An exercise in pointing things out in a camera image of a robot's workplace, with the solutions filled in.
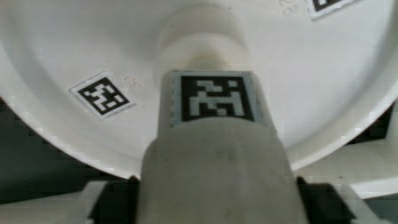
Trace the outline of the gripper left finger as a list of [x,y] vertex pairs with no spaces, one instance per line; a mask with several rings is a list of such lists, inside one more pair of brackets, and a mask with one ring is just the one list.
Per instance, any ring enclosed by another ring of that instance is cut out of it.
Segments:
[[136,177],[107,182],[88,217],[90,224],[138,224],[139,187]]

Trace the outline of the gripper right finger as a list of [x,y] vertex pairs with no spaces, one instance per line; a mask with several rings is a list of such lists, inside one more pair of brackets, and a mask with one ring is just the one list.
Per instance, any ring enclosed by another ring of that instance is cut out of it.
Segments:
[[310,224],[372,224],[374,217],[349,205],[331,183],[310,183],[298,177],[298,189]]

